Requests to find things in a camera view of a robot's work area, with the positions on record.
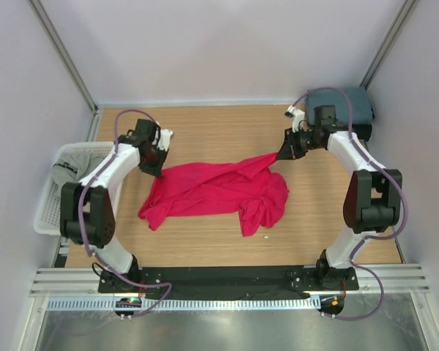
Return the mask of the red t shirt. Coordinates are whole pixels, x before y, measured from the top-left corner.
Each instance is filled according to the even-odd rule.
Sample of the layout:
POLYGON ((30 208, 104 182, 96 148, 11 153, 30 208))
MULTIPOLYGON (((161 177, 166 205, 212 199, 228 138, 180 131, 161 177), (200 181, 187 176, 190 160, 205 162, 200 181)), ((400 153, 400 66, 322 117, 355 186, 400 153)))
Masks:
POLYGON ((259 227, 272 228, 285 213, 289 188, 270 170, 275 161, 271 153, 236 163, 167 168, 154 180, 138 217, 157 230, 168 217, 237 213, 241 234, 250 237, 259 227))

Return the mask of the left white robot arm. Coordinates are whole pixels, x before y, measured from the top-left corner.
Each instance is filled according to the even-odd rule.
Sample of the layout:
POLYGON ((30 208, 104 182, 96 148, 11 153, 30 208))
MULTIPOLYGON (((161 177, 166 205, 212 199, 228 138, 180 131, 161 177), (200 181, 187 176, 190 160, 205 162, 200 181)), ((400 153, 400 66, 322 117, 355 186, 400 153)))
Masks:
POLYGON ((95 170, 61 188, 60 234, 82 246, 103 267, 103 277, 116 289, 130 293, 141 283, 138 261, 116 237, 112 197, 135 168, 160 177, 173 131, 157 122, 137 120, 134 129, 115 140, 95 170))

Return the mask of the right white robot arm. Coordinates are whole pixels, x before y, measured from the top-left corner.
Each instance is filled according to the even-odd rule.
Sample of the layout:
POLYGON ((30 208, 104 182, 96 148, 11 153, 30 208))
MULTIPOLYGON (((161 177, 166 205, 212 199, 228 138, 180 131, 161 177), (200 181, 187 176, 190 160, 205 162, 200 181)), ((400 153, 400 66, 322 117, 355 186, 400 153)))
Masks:
POLYGON ((308 151, 322 148, 338 158, 350 183, 342 207, 342 232, 301 279, 316 290, 337 290, 345 285, 356 288, 353 263, 358 251, 399 221, 402 174, 376 161, 361 146, 357 134, 336 121, 333 106, 319 107, 316 113, 320 122, 304 128, 304 111, 295 105, 288 107, 285 115, 292 126, 285 130, 277 159, 300 159, 308 151))

